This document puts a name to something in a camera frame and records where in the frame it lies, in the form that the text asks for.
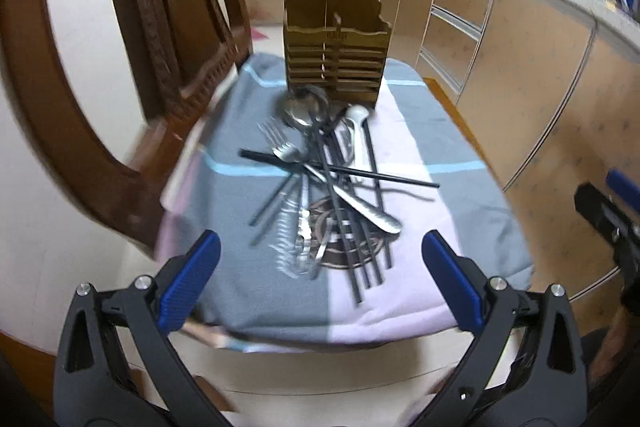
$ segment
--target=fork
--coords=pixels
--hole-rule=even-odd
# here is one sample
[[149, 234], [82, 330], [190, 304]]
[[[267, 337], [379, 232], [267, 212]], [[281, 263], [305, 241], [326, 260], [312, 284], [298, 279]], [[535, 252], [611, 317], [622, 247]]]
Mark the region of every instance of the fork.
[[[258, 127], [266, 136], [271, 145], [271, 150], [277, 158], [286, 163], [300, 162], [307, 171], [322, 183], [327, 182], [327, 178], [324, 174], [305, 162], [300, 149], [298, 149], [295, 144], [287, 140], [287, 137], [284, 136], [284, 133], [278, 128], [273, 118], [270, 121], [267, 121], [264, 125], [259, 125]], [[383, 232], [401, 232], [402, 223], [395, 217], [381, 211], [368, 201], [365, 201], [354, 194], [348, 193], [346, 190], [338, 187], [338, 185], [334, 186], [334, 191], [342, 201], [351, 206], [357, 213], [369, 219], [370, 222], [379, 227], [380, 230], [383, 230]]]

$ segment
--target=tiled floor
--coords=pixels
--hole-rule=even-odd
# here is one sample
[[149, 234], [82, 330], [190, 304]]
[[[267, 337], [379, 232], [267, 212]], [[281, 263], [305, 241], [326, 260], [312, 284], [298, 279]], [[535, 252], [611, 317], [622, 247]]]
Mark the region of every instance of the tiled floor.
[[[268, 38], [254, 41], [254, 52], [284, 56], [282, 27], [257, 29]], [[131, 247], [120, 282], [128, 284], [136, 275], [156, 270], [155, 263]], [[129, 361], [142, 365], [130, 337], [123, 335], [123, 341]], [[235, 353], [204, 346], [181, 333], [172, 334], [171, 341], [191, 373], [207, 378], [251, 425], [388, 427], [457, 364], [471, 336], [449, 330], [340, 355]], [[492, 383], [505, 380], [516, 349], [512, 336]]]

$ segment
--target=spoon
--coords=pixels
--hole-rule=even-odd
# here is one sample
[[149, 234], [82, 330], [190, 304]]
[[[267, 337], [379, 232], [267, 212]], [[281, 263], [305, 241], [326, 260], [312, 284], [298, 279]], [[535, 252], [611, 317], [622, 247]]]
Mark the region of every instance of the spoon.
[[[351, 167], [360, 171], [369, 170], [367, 169], [366, 150], [364, 149], [364, 131], [362, 129], [362, 124], [364, 124], [367, 118], [369, 118], [369, 109], [362, 105], [352, 105], [344, 117], [353, 127], [351, 147], [351, 150], [353, 150], [353, 162], [351, 163]], [[353, 181], [360, 183], [362, 182], [362, 178], [354, 176]]]

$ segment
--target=metal chopstick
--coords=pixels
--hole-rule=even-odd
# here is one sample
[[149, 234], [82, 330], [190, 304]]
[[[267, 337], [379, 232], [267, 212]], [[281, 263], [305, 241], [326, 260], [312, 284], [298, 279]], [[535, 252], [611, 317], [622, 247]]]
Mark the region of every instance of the metal chopstick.
[[356, 279], [356, 273], [354, 270], [355, 263], [352, 257], [353, 254], [351, 253], [349, 241], [347, 239], [347, 230], [344, 225], [342, 207], [340, 206], [340, 201], [334, 191], [334, 180], [331, 177], [331, 174], [329, 172], [329, 165], [326, 161], [326, 154], [324, 151], [324, 146], [322, 145], [322, 137], [320, 136], [320, 129], [318, 127], [318, 123], [316, 122], [316, 115], [312, 114], [312, 119], [314, 120], [313, 134], [314, 134], [314, 139], [316, 141], [316, 147], [318, 149], [318, 156], [320, 156], [322, 169], [324, 169], [324, 175], [326, 177], [326, 187], [327, 187], [327, 190], [329, 191], [329, 197], [331, 197], [331, 202], [335, 209], [335, 216], [338, 221], [338, 229], [340, 230], [340, 239], [342, 240], [342, 247], [344, 248], [344, 254], [347, 257], [347, 265], [348, 265], [347, 272], [349, 275], [349, 280], [351, 282], [351, 288], [353, 289], [353, 297], [356, 300], [356, 304], [360, 304], [362, 302], [362, 295], [360, 293], [360, 288], [358, 287], [358, 280]]
[[273, 203], [276, 199], [278, 199], [278, 196], [280, 195], [280, 193], [284, 190], [284, 188], [289, 185], [289, 182], [291, 181], [292, 177], [294, 176], [294, 172], [291, 172], [289, 174], [289, 176], [287, 176], [284, 181], [278, 185], [278, 188], [276, 188], [273, 191], [273, 194], [271, 196], [269, 196], [269, 198], [264, 202], [263, 206], [260, 207], [260, 210], [258, 210], [255, 214], [254, 217], [251, 218], [251, 221], [249, 221], [249, 226], [250, 227], [255, 227], [260, 220], [262, 219], [262, 216], [264, 215], [264, 213], [268, 210], [268, 208], [271, 206], [271, 203]]
[[[369, 129], [369, 121], [365, 120], [362, 123], [362, 127], [364, 129], [364, 137], [367, 142], [367, 152], [369, 152], [369, 163], [371, 165], [371, 170], [373, 172], [378, 172], [378, 164], [376, 163], [376, 154], [373, 150], [373, 141], [371, 139], [371, 131]], [[376, 190], [376, 204], [380, 210], [384, 210], [385, 203], [382, 200], [382, 190], [380, 189], [380, 180], [373, 180], [374, 188]], [[385, 248], [385, 260], [386, 260], [386, 268], [391, 268], [393, 264], [393, 260], [391, 259], [391, 248], [389, 247], [389, 240], [386, 235], [383, 237], [384, 248]]]
[[[334, 160], [334, 163], [343, 163], [344, 162], [344, 156], [342, 155], [342, 150], [340, 149], [340, 144], [338, 143], [338, 138], [337, 136], [335, 136], [335, 129], [328, 135], [328, 145], [329, 145], [329, 152], [331, 153], [331, 156]], [[346, 187], [346, 189], [351, 193], [354, 194], [355, 190], [353, 188], [353, 183], [351, 183], [351, 179], [348, 176], [342, 176], [342, 182], [344, 183], [344, 186]], [[378, 281], [378, 284], [382, 284], [384, 282], [384, 278], [382, 277], [382, 272], [380, 271], [380, 266], [378, 265], [378, 258], [375, 254], [375, 249], [373, 247], [373, 243], [371, 241], [371, 232], [369, 229], [369, 223], [366, 219], [364, 219], [363, 217], [360, 217], [359, 219], [357, 219], [357, 222], [351, 221], [354, 225], [352, 226], [353, 228], [360, 228], [362, 230], [362, 235], [365, 238], [365, 241], [367, 243], [367, 249], [369, 250], [369, 255], [371, 257], [371, 264], [373, 265], [373, 272], [376, 276], [376, 280]]]
[[[283, 169], [290, 169], [291, 166], [302, 167], [302, 165], [300, 165], [300, 162], [287, 163], [277, 159], [276, 156], [274, 156], [271, 153], [241, 149], [238, 154], [242, 158], [247, 158], [247, 159], [254, 160], [257, 162], [262, 162], [262, 163], [268, 163], [270, 165], [282, 167]], [[309, 165], [311, 165], [316, 169], [322, 168], [321, 165], [318, 165], [315, 162], [309, 162]], [[394, 176], [392, 174], [381, 174], [380, 172], [361, 171], [359, 169], [351, 169], [349, 167], [340, 167], [338, 165], [329, 165], [329, 170], [331, 172], [337, 172], [338, 174], [350, 174], [352, 176], [360, 176], [362, 178], [372, 178], [374, 180], [377, 179], [377, 180], [382, 180], [387, 182], [402, 183], [406, 185], [418, 185], [420, 187], [440, 188], [439, 183], [425, 182], [422, 180], [412, 180], [411, 178], [402, 178], [402, 176]]]

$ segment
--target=chopsticks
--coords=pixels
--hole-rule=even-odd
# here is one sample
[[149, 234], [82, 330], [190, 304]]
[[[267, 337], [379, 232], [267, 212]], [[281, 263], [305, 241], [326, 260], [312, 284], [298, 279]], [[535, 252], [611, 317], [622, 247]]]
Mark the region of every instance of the chopsticks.
[[[247, 158], [249, 160], [254, 160], [261, 163], [268, 163], [270, 165], [280, 167], [286, 171], [291, 170], [292, 167], [302, 168], [302, 165], [300, 165], [299, 162], [287, 163], [276, 158], [276, 156], [274, 156], [271, 153], [241, 149], [238, 155], [242, 158]], [[321, 164], [314, 163], [314, 162], [308, 162], [308, 164], [311, 165], [313, 168], [322, 169]], [[380, 172], [377, 172], [377, 169], [375, 169], [374, 172], [369, 172], [369, 171], [361, 171], [359, 169], [351, 169], [349, 167], [340, 167], [337, 165], [329, 165], [328, 168], [330, 171], [336, 172], [338, 174], [350, 174], [352, 176], [360, 176], [362, 178], [373, 178], [374, 180], [382, 180], [385, 182], [394, 182], [394, 183], [401, 183], [406, 185], [418, 185], [420, 187], [440, 188], [439, 183], [425, 182], [422, 180], [414, 180], [411, 178], [402, 178], [402, 176], [394, 176], [392, 174], [381, 174]]]
[[[331, 153], [333, 162], [343, 164], [344, 156], [342, 155], [342, 150], [340, 149], [338, 138], [337, 136], [335, 136], [335, 127], [326, 136], [328, 139], [329, 152]], [[345, 188], [351, 194], [355, 194], [353, 183], [351, 182], [350, 177], [342, 176], [341, 179]], [[378, 281], [378, 284], [382, 284], [384, 282], [384, 278], [382, 277], [382, 272], [380, 271], [380, 266], [378, 265], [378, 258], [376, 257], [376, 252], [373, 247], [373, 243], [371, 241], [371, 232], [370, 232], [369, 223], [367, 219], [356, 216], [353, 211], [350, 211], [349, 219], [351, 221], [351, 230], [353, 231], [354, 238], [358, 245], [360, 244], [360, 238], [359, 238], [360, 231], [362, 231], [362, 235], [364, 236], [364, 239], [367, 244], [367, 249], [369, 250], [369, 256], [371, 257], [371, 264], [373, 265], [373, 272], [376, 276], [376, 280]], [[366, 257], [364, 258], [363, 261], [361, 260], [361, 263], [362, 263], [362, 269], [366, 273], [367, 272]]]
[[347, 239], [347, 229], [344, 225], [344, 215], [342, 213], [343, 209], [340, 206], [340, 201], [334, 191], [334, 178], [331, 176], [331, 173], [329, 172], [329, 165], [326, 160], [326, 152], [324, 151], [324, 145], [322, 144], [322, 136], [320, 134], [320, 129], [318, 127], [318, 122], [316, 121], [315, 115], [312, 115], [312, 117], [314, 120], [312, 131], [313, 131], [314, 139], [316, 141], [316, 146], [318, 149], [318, 156], [320, 157], [320, 161], [322, 163], [322, 169], [324, 170], [324, 175], [326, 177], [326, 187], [327, 187], [327, 190], [329, 191], [329, 197], [331, 198], [332, 205], [334, 206], [335, 217], [338, 221], [338, 229], [340, 230], [340, 239], [342, 240], [342, 247], [344, 248], [344, 254], [347, 257], [347, 265], [348, 265], [347, 272], [349, 275], [349, 280], [351, 282], [351, 288], [353, 289], [353, 297], [356, 301], [356, 304], [360, 304], [362, 302], [362, 295], [360, 293], [360, 288], [358, 287], [358, 280], [356, 279], [353, 253], [351, 252], [351, 247]]
[[[369, 163], [371, 165], [371, 170], [373, 172], [378, 172], [378, 164], [376, 163], [376, 155], [373, 150], [373, 140], [371, 139], [371, 131], [369, 129], [369, 121], [365, 120], [362, 124], [364, 129], [364, 138], [367, 142], [367, 152], [369, 152]], [[376, 191], [376, 204], [378, 208], [382, 211], [385, 210], [385, 203], [382, 200], [382, 190], [380, 189], [380, 179], [374, 178], [373, 180], [374, 188]], [[394, 263], [391, 259], [391, 248], [389, 247], [388, 238], [386, 235], [383, 237], [384, 247], [385, 247], [385, 260], [386, 260], [386, 269], [390, 269]]]

